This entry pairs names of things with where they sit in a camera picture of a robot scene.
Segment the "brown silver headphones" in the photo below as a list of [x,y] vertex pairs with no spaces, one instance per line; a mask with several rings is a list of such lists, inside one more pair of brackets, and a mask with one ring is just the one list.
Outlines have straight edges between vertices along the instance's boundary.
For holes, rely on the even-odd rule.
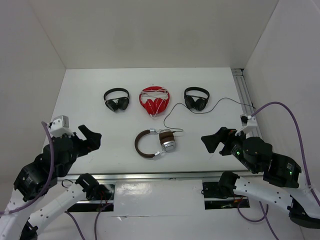
[[[175,141],[175,136],[174,136],[175,131],[171,131],[170,129],[160,129],[160,130],[155,130],[154,128],[146,129],[142,132],[140,132],[135,140],[134,140],[134,148],[136,152],[143,158],[145,159],[154,159],[158,156],[160,156],[162,153],[167,153],[175,149],[176,147],[176,141]],[[159,143],[161,145],[162,150],[157,151],[153,154],[147,154],[143,153],[139,149],[139,141],[147,136],[147,135],[158,135],[159,138]]]

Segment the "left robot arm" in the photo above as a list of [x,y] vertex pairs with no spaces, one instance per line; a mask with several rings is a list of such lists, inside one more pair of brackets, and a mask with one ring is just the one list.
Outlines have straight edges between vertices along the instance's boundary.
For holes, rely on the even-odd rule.
[[33,162],[21,169],[13,183],[9,203],[0,213],[2,240],[36,240],[53,220],[75,203],[82,199],[92,200],[102,191],[102,185],[91,174],[84,173],[60,196],[35,211],[35,204],[58,183],[58,178],[68,174],[77,158],[98,150],[102,138],[100,133],[85,125],[78,127],[85,140],[75,132],[63,131],[60,136],[51,136],[50,125],[41,124],[49,144]]

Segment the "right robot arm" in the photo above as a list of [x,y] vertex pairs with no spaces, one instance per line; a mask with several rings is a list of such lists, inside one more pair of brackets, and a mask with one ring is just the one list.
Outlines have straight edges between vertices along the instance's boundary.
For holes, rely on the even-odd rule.
[[319,229],[320,193],[311,190],[302,168],[292,158],[275,153],[273,146],[260,137],[237,135],[235,129],[221,127],[215,134],[201,137],[207,151],[214,153],[219,144],[222,156],[234,156],[252,174],[262,174],[263,181],[270,186],[252,183],[233,173],[225,171],[218,182],[218,190],[223,196],[231,194],[247,197],[275,205],[295,224]]

